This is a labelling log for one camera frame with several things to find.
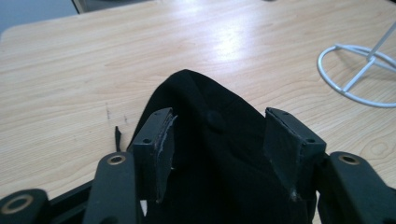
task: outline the light wood grain surface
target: light wood grain surface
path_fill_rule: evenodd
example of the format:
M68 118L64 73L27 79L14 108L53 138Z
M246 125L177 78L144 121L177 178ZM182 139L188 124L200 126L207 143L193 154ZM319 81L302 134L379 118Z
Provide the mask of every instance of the light wood grain surface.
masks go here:
M262 113L290 112L328 152L362 156L395 188L396 109L348 100L316 65L334 43L372 47L395 19L386 0L148 1L11 28L0 42L0 197L53 198L91 180L115 150L114 127L126 147L152 92L184 68ZM396 58L396 34L381 50ZM344 83L362 63L344 52L324 61ZM374 68L354 91L395 102L396 76Z

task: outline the black cloth bag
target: black cloth bag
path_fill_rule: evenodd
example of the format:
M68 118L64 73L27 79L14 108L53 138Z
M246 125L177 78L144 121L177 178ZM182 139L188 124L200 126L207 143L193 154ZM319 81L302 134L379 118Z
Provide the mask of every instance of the black cloth bag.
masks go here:
M265 117L241 97L177 72L152 94L134 135L166 107L177 116L174 170L143 223L312 223L315 202L294 202L282 187L263 153Z

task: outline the wooden table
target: wooden table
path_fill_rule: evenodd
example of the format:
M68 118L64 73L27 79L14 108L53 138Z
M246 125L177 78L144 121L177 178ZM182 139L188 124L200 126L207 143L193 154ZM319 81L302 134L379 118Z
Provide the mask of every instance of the wooden table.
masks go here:
M348 100L316 65L335 42L372 47L395 8L385 0L148 1L7 30L0 43L0 197L41 188L53 198L91 180L97 162L115 150L114 127L126 148L152 92L184 68L262 113L267 106L290 112L328 152L362 156L395 188L396 109ZM395 37L382 48L393 58ZM324 64L346 82L359 59L338 52ZM395 101L395 82L374 69L356 91Z

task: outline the black fabric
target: black fabric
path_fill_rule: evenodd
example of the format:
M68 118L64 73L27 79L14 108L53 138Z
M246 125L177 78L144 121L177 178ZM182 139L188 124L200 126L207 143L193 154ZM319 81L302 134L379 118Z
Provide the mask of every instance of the black fabric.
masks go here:
M153 93L135 134L165 107L177 115L175 170L163 203L148 203L144 223L311 223L309 204L290 199L265 159L265 117L251 105L183 70Z

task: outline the white metal stand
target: white metal stand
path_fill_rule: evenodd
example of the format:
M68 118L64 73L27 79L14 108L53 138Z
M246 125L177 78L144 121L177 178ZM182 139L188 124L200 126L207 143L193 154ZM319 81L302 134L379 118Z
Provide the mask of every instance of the white metal stand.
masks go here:
M366 47L355 46L355 45L340 45L336 44L328 49L325 49L318 57L318 70L322 78L336 91L343 94L345 97L359 102L364 105L371 105L377 107L396 107L395 103L379 103L374 101L369 101L359 96L354 95L349 90L355 85L355 83L364 75L364 73L374 64L384 69L388 69L389 71L396 73L396 61L391 59L386 54L383 54L378 51L381 45L388 39L388 37L392 34L392 32L396 29L396 22L388 29L388 31L382 36L382 38L378 41L378 43L372 49L368 49ZM354 76L346 85L345 87L341 88L337 84L335 84L326 72L323 69L322 60L323 57L334 50L344 49L350 51L352 53L359 54L366 58L367 64L363 66L363 68L359 71L359 73Z

